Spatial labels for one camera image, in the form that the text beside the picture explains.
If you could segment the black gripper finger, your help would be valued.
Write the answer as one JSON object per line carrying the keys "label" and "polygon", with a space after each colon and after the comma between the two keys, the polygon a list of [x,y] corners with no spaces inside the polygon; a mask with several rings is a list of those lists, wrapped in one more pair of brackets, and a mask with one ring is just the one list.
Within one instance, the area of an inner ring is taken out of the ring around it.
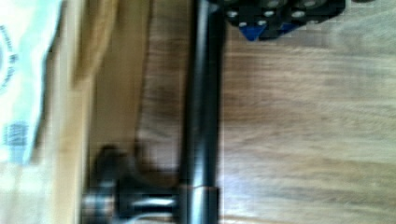
{"label": "black gripper finger", "polygon": [[346,0],[218,0],[225,19],[247,41],[268,41],[339,16]]}

